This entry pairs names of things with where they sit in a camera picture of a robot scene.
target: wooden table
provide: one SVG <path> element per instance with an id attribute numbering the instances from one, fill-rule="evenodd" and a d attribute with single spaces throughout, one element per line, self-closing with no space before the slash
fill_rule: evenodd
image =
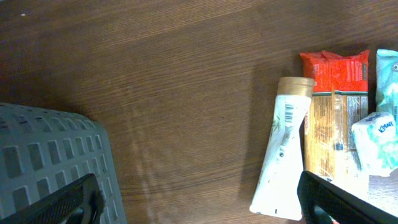
<path id="1" fill-rule="evenodd" d="M 104 124 L 129 223 L 295 223 L 249 212 L 278 79 L 371 49 L 373 110 L 398 38 L 396 1 L 373 2 L 5 0 L 0 100 Z M 398 215 L 397 189 L 371 177 L 370 200 Z"/>

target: gray plastic bin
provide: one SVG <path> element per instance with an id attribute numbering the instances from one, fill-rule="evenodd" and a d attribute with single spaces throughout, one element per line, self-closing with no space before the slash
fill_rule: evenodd
<path id="1" fill-rule="evenodd" d="M 108 134 L 76 114 L 0 103 L 0 219 L 94 173 L 101 224 L 126 223 Z"/>

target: lotion tube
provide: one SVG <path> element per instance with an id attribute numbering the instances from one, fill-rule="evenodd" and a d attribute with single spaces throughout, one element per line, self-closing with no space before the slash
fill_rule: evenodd
<path id="1" fill-rule="evenodd" d="M 314 80 L 284 77 L 279 80 L 266 156 L 250 211 L 300 220 L 297 186 L 303 171 L 299 129 L 312 97 Z"/>

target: brown wooden tabletop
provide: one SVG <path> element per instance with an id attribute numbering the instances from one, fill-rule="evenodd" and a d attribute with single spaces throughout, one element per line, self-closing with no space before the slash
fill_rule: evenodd
<path id="1" fill-rule="evenodd" d="M 396 1 L 0 2 L 0 100 L 108 130 L 129 223 L 296 223 L 249 206 L 299 52 L 397 50 Z M 398 215 L 398 172 L 370 201 Z"/>

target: brown cap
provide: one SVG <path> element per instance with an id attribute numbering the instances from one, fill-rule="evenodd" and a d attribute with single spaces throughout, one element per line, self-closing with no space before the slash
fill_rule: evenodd
<path id="1" fill-rule="evenodd" d="M 312 78 L 304 77 L 282 77 L 279 79 L 278 95 L 299 95 L 312 97 L 313 85 Z"/>

